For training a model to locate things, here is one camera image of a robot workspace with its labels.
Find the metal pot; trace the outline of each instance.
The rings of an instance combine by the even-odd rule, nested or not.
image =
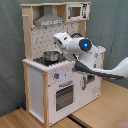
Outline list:
[[[58,51],[47,51],[44,52],[44,59],[46,61],[57,61],[61,54]]]

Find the stovetop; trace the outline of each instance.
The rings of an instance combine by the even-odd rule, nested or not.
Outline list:
[[[66,61],[66,58],[64,56],[62,57],[61,60],[57,60],[57,61],[46,61],[44,59],[44,57],[34,59],[34,62],[40,63],[40,64],[45,65],[45,66],[51,66],[51,65],[61,63],[61,62],[64,62],[64,61]]]

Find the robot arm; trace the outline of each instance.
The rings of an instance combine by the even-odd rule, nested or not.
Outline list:
[[[86,75],[93,74],[111,79],[128,78],[128,58],[121,61],[112,70],[94,68],[98,55],[105,52],[105,48],[94,46],[87,38],[71,38],[66,32],[56,33],[53,38],[68,61],[76,61],[74,69],[76,72]]]

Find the gray wall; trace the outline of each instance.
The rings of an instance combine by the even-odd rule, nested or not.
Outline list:
[[[22,65],[25,54],[20,4],[43,2],[53,1],[0,0],[0,116],[14,111],[21,101],[25,101]],[[107,49],[104,68],[111,69],[128,54],[128,1],[92,0],[91,2],[86,37],[89,37],[94,44]],[[112,82],[128,88],[128,80]]]

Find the wooden toy kitchen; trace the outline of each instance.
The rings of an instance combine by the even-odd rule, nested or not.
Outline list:
[[[91,2],[22,4],[26,108],[46,128],[101,95],[101,78],[73,71],[53,34],[85,37]],[[102,68],[103,55],[95,67]]]

